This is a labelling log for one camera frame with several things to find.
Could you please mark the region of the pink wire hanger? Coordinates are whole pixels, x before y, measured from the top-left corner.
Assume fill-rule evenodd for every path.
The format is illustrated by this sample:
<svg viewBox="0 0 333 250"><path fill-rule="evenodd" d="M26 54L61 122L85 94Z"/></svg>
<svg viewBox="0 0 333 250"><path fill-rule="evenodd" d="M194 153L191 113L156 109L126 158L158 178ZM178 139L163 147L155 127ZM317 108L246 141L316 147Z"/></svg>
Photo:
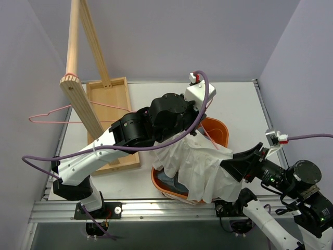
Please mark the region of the pink wire hanger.
<svg viewBox="0 0 333 250"><path fill-rule="evenodd" d="M107 107L107 108L113 108L113 109L118 109L118 110L122 110L122 111L127 111L129 113L133 113L133 111L130 108L123 108L123 107L119 107L119 106L112 106L112 105L108 105L108 104L103 104L103 103L99 103L99 102L94 102L91 101L91 104L97 105L97 106L102 106L102 107ZM42 118L42 117L48 117L49 115L65 110L65 117L63 120L59 120L59 121L50 121L50 120L37 120L37 118ZM36 123L36 124L78 124L78 123L82 123L80 121L69 121L68 116L71 115L71 110L72 110L72 105L67 105L67 106L63 106L54 110L51 110L45 114L39 114L39 115L33 115L30 116L28 118L28 120L31 123Z"/></svg>
<svg viewBox="0 0 333 250"><path fill-rule="evenodd" d="M209 102L208 102L208 104L207 104L207 106L206 106L206 110L210 107L210 105L212 104L212 102L213 102L213 99L214 98L212 98ZM203 126L203 124L202 123L200 123L200 126L203 128L203 131L204 131L204 134L208 137L208 139L211 141L211 143L214 145L214 147L217 149L217 150L219 150L219 146L218 146L218 144L210 137L210 135L209 135L209 133L206 131L206 129L204 128L204 126Z"/></svg>

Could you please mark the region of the white pleated skirt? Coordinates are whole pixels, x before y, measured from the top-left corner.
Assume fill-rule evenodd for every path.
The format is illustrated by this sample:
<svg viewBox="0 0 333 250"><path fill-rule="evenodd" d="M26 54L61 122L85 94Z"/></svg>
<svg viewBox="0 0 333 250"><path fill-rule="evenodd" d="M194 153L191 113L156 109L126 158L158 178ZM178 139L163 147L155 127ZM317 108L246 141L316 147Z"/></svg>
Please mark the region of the white pleated skirt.
<svg viewBox="0 0 333 250"><path fill-rule="evenodd" d="M152 152L151 180L165 197L196 205L216 199L237 200L242 183L220 164L233 157L233 151L213 142L202 133Z"/></svg>

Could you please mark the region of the pink wire hanger front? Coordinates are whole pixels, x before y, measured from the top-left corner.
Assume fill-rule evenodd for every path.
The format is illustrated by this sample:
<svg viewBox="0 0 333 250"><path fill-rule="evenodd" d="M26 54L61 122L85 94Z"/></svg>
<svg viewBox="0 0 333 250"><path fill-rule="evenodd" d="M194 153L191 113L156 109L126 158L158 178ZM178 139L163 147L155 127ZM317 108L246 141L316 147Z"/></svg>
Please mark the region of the pink wire hanger front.
<svg viewBox="0 0 333 250"><path fill-rule="evenodd" d="M112 106L112 105L108 105L108 104L103 104L103 103L99 103L99 102L94 102L91 101L91 104L97 105L97 106L102 106L102 107L107 107L107 108L113 108L113 109L118 109L118 110L122 110L122 111L127 111L129 113L133 113L133 111L130 108L123 108L123 107L119 107L119 106ZM65 110L65 117L63 120L59 120L59 121L50 121L50 120L37 120L37 118L42 118L42 117L48 117L49 115ZM36 123L36 124L78 124L78 123L82 123L80 121L69 121L68 116L71 115L71 110L72 110L72 105L67 105L67 106L63 106L54 110L51 110L45 114L39 114L39 115L33 115L30 116L28 118L28 120L31 123Z"/></svg>

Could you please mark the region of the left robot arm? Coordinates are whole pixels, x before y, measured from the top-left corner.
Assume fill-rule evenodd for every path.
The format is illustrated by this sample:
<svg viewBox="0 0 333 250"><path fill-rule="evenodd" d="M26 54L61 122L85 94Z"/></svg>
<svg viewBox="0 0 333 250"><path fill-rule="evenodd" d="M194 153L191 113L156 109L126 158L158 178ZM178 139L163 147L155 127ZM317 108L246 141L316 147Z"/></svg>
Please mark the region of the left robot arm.
<svg viewBox="0 0 333 250"><path fill-rule="evenodd" d="M211 142L202 132L201 121L209 95L168 93L150 106L124 115L99 138L77 155L56 163L59 178L54 193L69 201L79 201L92 218L105 212L104 199L91 174L105 164L135 154L153 151L155 181L164 193L190 203L209 203L216 198L234 202L242 187L242 177L233 165L246 166L261 144L241 154Z"/></svg>

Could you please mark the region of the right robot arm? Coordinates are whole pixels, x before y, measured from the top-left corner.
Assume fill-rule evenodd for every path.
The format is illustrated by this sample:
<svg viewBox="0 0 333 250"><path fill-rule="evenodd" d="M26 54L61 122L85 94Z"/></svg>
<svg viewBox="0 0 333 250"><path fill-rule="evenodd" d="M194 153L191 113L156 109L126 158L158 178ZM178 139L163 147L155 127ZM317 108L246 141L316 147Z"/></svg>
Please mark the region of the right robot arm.
<svg viewBox="0 0 333 250"><path fill-rule="evenodd" d="M258 178L261 187L279 195L283 208L277 209L276 214L292 213L303 240L289 234L247 187L232 202L216 202L217 216L247 217L277 249L332 249L332 202L317 186L322 178L318 166L300 160L284 169L267 157L268 148L259 143L221 161L220 166L238 182Z"/></svg>

